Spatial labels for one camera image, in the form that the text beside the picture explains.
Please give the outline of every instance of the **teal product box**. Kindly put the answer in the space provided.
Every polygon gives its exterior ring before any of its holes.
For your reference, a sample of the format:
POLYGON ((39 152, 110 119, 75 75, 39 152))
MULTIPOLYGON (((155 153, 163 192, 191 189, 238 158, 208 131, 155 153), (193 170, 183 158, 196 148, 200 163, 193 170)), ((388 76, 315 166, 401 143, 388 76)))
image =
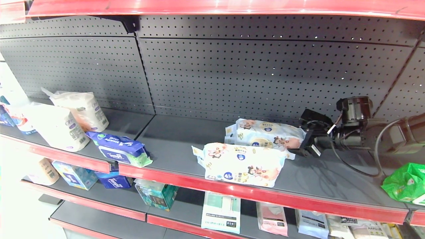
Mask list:
POLYGON ((52 165, 70 186, 76 188, 89 190, 98 180, 94 171, 90 169, 59 161, 54 161, 52 165))
POLYGON ((178 187, 144 179, 134 180, 135 187, 148 206, 153 206, 167 212, 170 211, 177 195, 178 187))

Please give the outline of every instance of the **gray shelf board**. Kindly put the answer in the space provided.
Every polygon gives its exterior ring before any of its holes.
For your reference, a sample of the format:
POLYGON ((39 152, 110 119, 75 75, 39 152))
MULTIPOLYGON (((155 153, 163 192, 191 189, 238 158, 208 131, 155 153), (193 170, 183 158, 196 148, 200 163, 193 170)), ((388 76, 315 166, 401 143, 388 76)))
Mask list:
MULTIPOLYGON (((204 177, 205 170, 197 164, 191 145, 202 149, 207 143, 223 142, 224 128, 229 125, 231 123, 156 115, 137 140, 146 145, 153 159, 148 168, 204 177)), ((339 152, 339 155, 360 170, 377 171, 368 152, 339 152)), ((354 172, 339 162, 331 150, 325 150, 320 159, 286 160, 274 188, 264 189, 406 209, 403 203, 392 200, 381 189, 382 180, 354 172)))
MULTIPOLYGON (((27 176, 23 180, 31 182, 27 176)), ((87 191, 68 185, 62 177, 53 185, 44 187, 133 211, 146 213, 149 210, 149 206, 143 202, 135 187, 128 189, 105 188, 100 181, 97 181, 87 191)))
MULTIPOLYGON (((103 132, 117 136, 127 136, 131 139, 135 139, 153 117, 153 115, 149 114, 138 114, 107 108, 103 108, 102 110, 105 113, 106 118, 109 120, 109 126, 103 132)), ((4 125, 0 125, 0 133, 49 147, 49 144, 41 137, 39 133, 24 135, 17 127, 9 127, 4 125)), ((84 149, 75 152, 75 154, 104 160, 109 163, 115 163, 114 160, 110 160, 104 157, 93 141, 90 141, 87 146, 84 147, 84 149)))
POLYGON ((122 239, 160 239, 166 231, 160 226, 71 202, 62 203, 50 218, 122 239))
MULTIPOLYGON (((148 215, 160 216, 166 219, 200 227, 203 204, 204 192, 188 188, 180 188, 177 192, 176 200, 169 212, 159 208, 150 207, 148 215)), ((254 201, 241 200, 241 233, 238 235, 251 239, 281 239, 282 236, 280 235, 275 235, 258 229, 257 209, 255 204, 256 203, 254 201)), ((294 209, 285 208, 285 213, 288 221, 288 236, 290 239, 314 238, 298 233, 294 209)))

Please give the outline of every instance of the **green package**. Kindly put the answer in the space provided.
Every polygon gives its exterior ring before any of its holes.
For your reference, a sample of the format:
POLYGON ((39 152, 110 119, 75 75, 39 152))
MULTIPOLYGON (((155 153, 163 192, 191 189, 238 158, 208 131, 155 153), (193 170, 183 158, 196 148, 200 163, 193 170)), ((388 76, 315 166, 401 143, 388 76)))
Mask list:
MULTIPOLYGON (((413 200, 425 194, 425 165, 408 163, 388 176, 381 187, 390 198, 413 203, 413 200)), ((425 201, 415 204, 425 205, 425 201)))

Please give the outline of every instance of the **tissue box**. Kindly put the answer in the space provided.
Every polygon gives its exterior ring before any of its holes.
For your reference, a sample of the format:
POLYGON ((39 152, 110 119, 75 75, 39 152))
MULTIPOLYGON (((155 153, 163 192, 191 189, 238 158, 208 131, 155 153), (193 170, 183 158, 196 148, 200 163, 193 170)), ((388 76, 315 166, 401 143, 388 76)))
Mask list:
POLYGON ((324 214, 295 210, 298 233, 328 239, 329 229, 326 216, 324 214))
POLYGON ((59 161, 54 161, 52 165, 70 186, 89 190, 97 182, 93 170, 59 161))
POLYGON ((111 134, 86 132, 100 152, 107 158, 131 164, 142 168, 152 163, 145 145, 128 137, 119 137, 111 134))
POLYGON ((136 179, 136 189, 148 206, 170 211, 177 195, 178 187, 160 182, 136 179))
POLYGON ((239 234, 241 231, 241 199, 205 192, 201 228, 239 234))
POLYGON ((102 172, 94 173, 105 188, 131 188, 133 184, 133 178, 120 175, 118 168, 114 166, 111 166, 111 172, 108 174, 102 172))

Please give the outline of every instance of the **blue wipes package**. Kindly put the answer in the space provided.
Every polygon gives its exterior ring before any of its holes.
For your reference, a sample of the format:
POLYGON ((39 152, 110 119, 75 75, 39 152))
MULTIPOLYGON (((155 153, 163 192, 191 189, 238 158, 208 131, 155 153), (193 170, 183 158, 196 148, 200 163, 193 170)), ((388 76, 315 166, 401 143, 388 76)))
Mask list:
POLYGON ((85 133, 91 138, 107 158, 131 164, 136 167, 144 167, 152 163, 145 145, 128 137, 115 136, 112 134, 88 131, 85 133))

